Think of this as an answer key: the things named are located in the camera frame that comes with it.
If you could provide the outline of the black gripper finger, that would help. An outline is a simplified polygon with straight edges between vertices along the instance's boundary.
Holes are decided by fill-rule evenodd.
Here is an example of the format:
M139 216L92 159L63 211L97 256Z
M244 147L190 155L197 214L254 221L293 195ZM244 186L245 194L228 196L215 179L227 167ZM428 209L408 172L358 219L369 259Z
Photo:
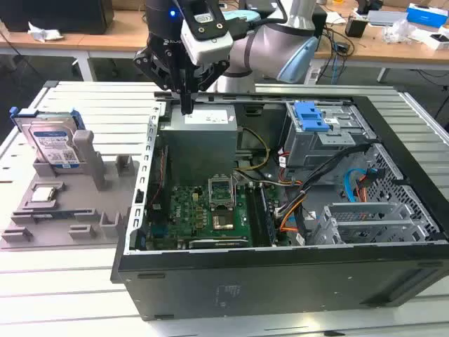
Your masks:
M209 65L189 65L187 68L187 113L193 112L194 101L199 91L206 91L229 68L228 60Z
M146 47L135 54L133 63L160 89L169 90L180 101L181 113L186 114L187 91L178 56L180 56L179 53L167 47L158 51Z

